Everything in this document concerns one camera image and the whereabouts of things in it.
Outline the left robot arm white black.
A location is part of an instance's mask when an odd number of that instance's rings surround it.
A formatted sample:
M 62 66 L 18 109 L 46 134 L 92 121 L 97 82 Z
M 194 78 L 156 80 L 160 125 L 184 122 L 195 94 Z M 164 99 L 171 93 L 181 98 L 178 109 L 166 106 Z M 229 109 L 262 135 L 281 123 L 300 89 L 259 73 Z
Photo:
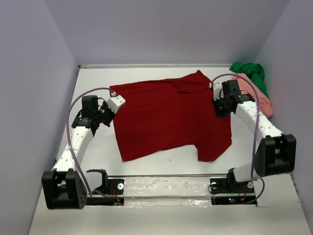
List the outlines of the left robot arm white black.
M 50 171 L 42 174 L 42 187 L 49 210 L 82 209 L 92 196 L 81 162 L 100 124 L 109 126 L 115 114 L 96 95 L 82 97 L 82 108 L 72 125 L 66 126 L 67 145 Z

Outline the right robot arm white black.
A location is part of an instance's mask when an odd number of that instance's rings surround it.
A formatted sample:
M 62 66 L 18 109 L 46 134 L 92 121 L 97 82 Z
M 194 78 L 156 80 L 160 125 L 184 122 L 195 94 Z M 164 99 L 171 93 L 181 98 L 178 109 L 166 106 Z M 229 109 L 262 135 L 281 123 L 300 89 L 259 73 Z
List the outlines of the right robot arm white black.
M 258 96 L 244 94 L 237 80 L 211 83 L 215 114 L 224 118 L 231 113 L 239 117 L 253 134 L 251 163 L 228 171 L 225 186 L 238 191 L 243 183 L 271 175 L 291 173 L 295 168 L 296 138 L 284 134 L 261 112 Z

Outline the dark red t shirt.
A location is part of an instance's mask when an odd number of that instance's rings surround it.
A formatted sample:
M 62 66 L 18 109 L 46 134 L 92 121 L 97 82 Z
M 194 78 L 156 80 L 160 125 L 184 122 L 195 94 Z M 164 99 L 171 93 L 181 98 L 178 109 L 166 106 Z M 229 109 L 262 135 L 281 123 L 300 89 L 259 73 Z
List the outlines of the dark red t shirt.
M 198 160 L 212 162 L 232 144 L 230 117 L 217 118 L 210 79 L 201 71 L 181 78 L 150 80 L 112 89 L 126 103 L 113 121 L 123 161 L 185 145 Z

